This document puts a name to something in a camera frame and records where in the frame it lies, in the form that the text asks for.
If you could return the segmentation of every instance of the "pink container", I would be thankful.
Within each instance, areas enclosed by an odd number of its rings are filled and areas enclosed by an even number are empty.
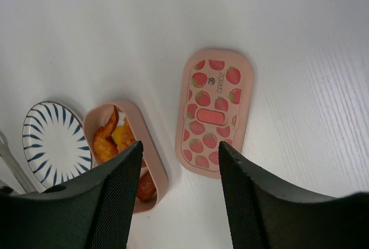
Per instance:
[[[114,101],[100,105],[87,113],[83,121],[84,134],[97,164],[101,164],[102,162],[95,156],[93,150],[93,135],[99,127],[107,123],[113,113],[114,105],[118,108],[118,111],[126,115],[135,139],[142,141],[144,144],[144,161],[146,165],[143,165],[141,168],[141,176],[147,171],[150,172],[156,187],[156,193],[148,202],[141,202],[136,198],[133,213],[148,212],[155,208],[167,193],[168,176],[139,109],[128,101]]]
[[[241,151],[254,83],[248,60],[232,51],[202,50],[183,71],[175,152],[189,171],[220,178],[220,141]]]

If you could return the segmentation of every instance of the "white table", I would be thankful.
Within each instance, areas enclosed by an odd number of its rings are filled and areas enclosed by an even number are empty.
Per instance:
[[[0,128],[30,173],[21,127],[33,104],[58,100],[85,115],[131,100],[170,190],[133,217],[130,248],[231,248],[220,180],[174,154],[185,62],[211,47],[253,64],[250,160],[319,193],[369,190],[368,21],[369,0],[0,0]]]

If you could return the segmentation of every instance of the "plate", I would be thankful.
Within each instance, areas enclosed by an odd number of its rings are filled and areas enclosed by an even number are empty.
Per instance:
[[[59,103],[41,102],[29,110],[23,124],[23,149],[33,174],[46,188],[92,168],[80,119]]]

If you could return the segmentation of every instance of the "plate rim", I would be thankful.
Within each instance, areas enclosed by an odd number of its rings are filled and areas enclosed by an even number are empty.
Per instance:
[[[57,105],[59,105],[59,106],[61,106],[61,107],[63,107],[63,108],[66,108],[72,115],[74,115],[74,117],[77,119],[77,121],[79,122],[79,124],[81,125],[81,127],[82,127],[82,132],[83,132],[83,135],[85,135],[85,133],[84,133],[84,131],[83,131],[83,123],[82,123],[82,119],[74,112],[74,111],[72,111],[68,106],[65,106],[64,104],[61,104],[61,103],[59,103],[59,102],[55,102],[55,101],[51,101],[51,100],[47,100],[47,101],[40,101],[40,102],[38,102],[38,103],[36,103],[36,104],[34,104],[28,111],[27,111],[27,114],[25,115],[25,118],[24,118],[24,120],[23,120],[23,124],[22,124],[22,149],[23,149],[23,156],[24,156],[24,159],[25,159],[25,161],[27,162],[27,165],[28,165],[28,167],[29,167],[29,169],[31,170],[31,174],[37,179],[37,181],[40,183],[40,184],[42,184],[42,186],[44,187],[44,188],[48,188],[47,186],[45,186],[43,183],[41,183],[41,181],[39,180],[39,178],[37,178],[37,176],[33,173],[33,170],[32,170],[32,168],[31,168],[31,166],[29,165],[29,162],[28,162],[28,160],[27,160],[27,157],[26,157],[26,154],[25,154],[25,150],[24,150],[24,139],[23,139],[23,131],[24,131],[24,125],[25,125],[25,121],[26,121],[26,119],[27,119],[27,116],[28,116],[28,114],[29,114],[29,112],[35,107],[35,106],[37,106],[37,105],[41,105],[42,103],[51,103],[51,104],[57,104]],[[94,164],[93,164],[93,157],[92,157],[92,153],[91,153],[91,150],[90,150],[90,157],[91,157],[91,161],[89,162],[90,163],[90,165],[89,165],[89,170],[91,170],[93,167],[94,167]]]

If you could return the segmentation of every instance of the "strawberry print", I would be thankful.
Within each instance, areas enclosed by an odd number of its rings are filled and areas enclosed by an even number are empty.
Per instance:
[[[197,105],[196,104],[188,104],[187,105],[187,114],[186,116],[189,119],[194,119],[196,115]]]
[[[241,80],[241,72],[235,67],[231,66],[225,74],[225,79],[231,84],[237,85]]]
[[[209,161],[211,161],[213,164],[219,165],[218,151],[214,151],[213,153],[210,153],[208,158],[209,158]]]
[[[216,60],[209,60],[209,66],[213,70],[222,70],[224,68],[224,62],[223,61],[216,61]]]
[[[191,153],[191,151],[189,151],[189,150],[186,149],[186,150],[183,151],[183,155],[186,158],[186,160],[189,161],[189,163],[192,161],[192,153]]]
[[[236,127],[236,122],[237,122],[237,115],[235,115],[233,118],[232,118],[232,126],[233,126],[233,129]]]
[[[210,105],[210,95],[207,92],[199,91],[195,95],[196,103],[200,106],[206,107]]]
[[[215,148],[218,144],[217,137],[213,133],[207,133],[202,137],[202,142],[208,147],[208,148]]]
[[[202,155],[197,155],[195,158],[195,165],[198,167],[209,168],[209,161]]]
[[[228,138],[230,133],[231,133],[231,128],[229,126],[225,127],[225,128],[220,128],[217,127],[217,133],[223,137],[223,138]]]
[[[228,143],[229,145],[231,145],[231,146],[232,146],[232,143],[233,143],[233,142],[232,142],[230,139],[225,139],[224,141],[225,141],[226,143]]]
[[[188,132],[188,131],[185,129],[185,130],[184,130],[184,133],[183,133],[183,141],[187,141],[189,137],[190,137],[190,132]]]
[[[200,70],[205,66],[205,60],[201,61],[200,63],[198,63],[197,65],[195,65],[195,69],[196,70]]]
[[[204,145],[196,138],[191,139],[190,149],[195,153],[202,153],[204,151]]]
[[[207,83],[208,76],[206,76],[204,73],[197,72],[192,75],[191,81],[195,88],[202,88]]]
[[[214,108],[216,110],[228,112],[228,101],[223,97],[219,96],[214,103]]]
[[[241,100],[241,90],[240,89],[233,89],[229,93],[229,100],[233,104],[240,104]]]
[[[204,124],[200,123],[199,121],[192,121],[189,123],[190,131],[195,135],[201,135],[205,132]]]

